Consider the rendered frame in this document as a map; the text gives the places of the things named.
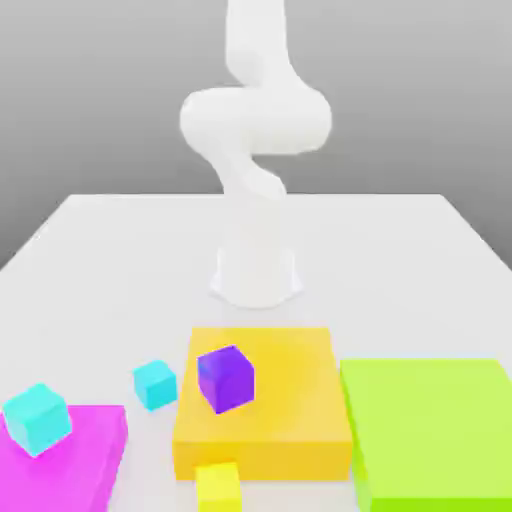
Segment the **small purple cube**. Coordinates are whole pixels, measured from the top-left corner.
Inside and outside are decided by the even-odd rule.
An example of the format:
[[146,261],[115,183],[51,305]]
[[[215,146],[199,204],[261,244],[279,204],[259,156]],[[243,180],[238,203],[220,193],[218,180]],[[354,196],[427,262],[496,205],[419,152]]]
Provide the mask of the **small purple cube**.
[[255,370],[235,345],[197,358],[198,385],[216,414],[251,402],[255,398]]

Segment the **small cyan cube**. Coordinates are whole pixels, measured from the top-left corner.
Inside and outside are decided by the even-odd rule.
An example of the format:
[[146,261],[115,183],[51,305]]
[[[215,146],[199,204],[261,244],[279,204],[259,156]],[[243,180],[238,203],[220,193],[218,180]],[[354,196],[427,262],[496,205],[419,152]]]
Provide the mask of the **small cyan cube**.
[[148,411],[170,404],[178,398],[175,373],[162,360],[154,360],[132,372],[135,393]]
[[2,413],[10,437],[33,458],[72,431],[64,398],[43,383],[9,399],[3,404]]

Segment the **small yellow cube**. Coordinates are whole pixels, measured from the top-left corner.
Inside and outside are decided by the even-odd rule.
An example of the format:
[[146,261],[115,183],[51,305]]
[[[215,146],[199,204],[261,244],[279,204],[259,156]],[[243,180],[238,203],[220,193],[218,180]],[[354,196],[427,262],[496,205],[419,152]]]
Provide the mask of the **small yellow cube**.
[[238,467],[224,462],[196,468],[198,512],[242,512]]

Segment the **large orange box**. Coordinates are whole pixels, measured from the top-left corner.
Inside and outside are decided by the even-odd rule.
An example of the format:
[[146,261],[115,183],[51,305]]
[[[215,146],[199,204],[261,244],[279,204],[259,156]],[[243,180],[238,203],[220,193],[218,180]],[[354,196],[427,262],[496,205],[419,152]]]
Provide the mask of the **large orange box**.
[[[198,385],[197,358],[235,345],[255,398],[222,414]],[[175,477],[233,461],[243,481],[346,481],[352,434],[330,332],[321,327],[195,327],[172,434]]]

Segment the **large lime green box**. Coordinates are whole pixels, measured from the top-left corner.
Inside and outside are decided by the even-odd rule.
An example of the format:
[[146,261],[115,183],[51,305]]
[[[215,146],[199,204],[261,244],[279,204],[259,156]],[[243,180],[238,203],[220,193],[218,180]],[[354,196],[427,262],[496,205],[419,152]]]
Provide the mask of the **large lime green box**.
[[490,358],[352,358],[360,512],[512,512],[512,381]]

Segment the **large magenta box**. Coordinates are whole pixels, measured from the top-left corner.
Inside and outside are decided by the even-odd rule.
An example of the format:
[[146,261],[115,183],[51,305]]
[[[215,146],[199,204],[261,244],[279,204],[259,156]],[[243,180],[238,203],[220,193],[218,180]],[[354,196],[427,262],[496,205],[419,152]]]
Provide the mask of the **large magenta box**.
[[72,432],[33,458],[0,414],[0,512],[108,512],[128,438],[121,405],[72,405]]

